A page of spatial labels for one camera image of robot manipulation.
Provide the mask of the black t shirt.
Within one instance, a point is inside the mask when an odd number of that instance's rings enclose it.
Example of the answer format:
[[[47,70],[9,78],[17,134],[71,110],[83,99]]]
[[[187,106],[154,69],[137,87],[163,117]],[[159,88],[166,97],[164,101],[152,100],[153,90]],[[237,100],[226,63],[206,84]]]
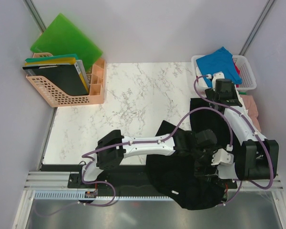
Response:
[[[224,148],[229,136],[221,115],[213,114],[208,102],[199,98],[191,99],[190,111],[190,131],[199,133],[210,129],[217,138],[217,144]],[[152,186],[184,209],[213,208],[224,198],[226,188],[223,180],[217,176],[195,177],[194,159],[190,156],[148,155],[145,170]]]

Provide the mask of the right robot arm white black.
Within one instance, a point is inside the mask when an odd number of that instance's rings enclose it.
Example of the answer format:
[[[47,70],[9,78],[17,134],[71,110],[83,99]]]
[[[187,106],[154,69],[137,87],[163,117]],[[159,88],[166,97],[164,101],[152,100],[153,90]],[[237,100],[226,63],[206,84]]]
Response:
[[[212,87],[204,92],[203,100],[213,108],[213,114],[222,115],[229,136],[225,149],[213,156],[212,164],[217,171],[209,175],[210,185],[221,187],[226,179],[272,183],[276,177],[279,145],[275,140],[268,140],[254,125],[234,83],[214,78]]]

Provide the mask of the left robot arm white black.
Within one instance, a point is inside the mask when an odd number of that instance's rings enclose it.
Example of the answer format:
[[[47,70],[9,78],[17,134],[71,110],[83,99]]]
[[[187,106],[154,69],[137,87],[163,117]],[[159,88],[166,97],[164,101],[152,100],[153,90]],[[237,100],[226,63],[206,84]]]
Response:
[[[131,137],[113,130],[98,141],[91,152],[95,159],[83,167],[78,181],[84,187],[91,187],[103,171],[118,167],[123,159],[141,155],[190,156],[208,167],[219,149],[217,138],[210,129],[199,133],[176,130],[155,137]]]

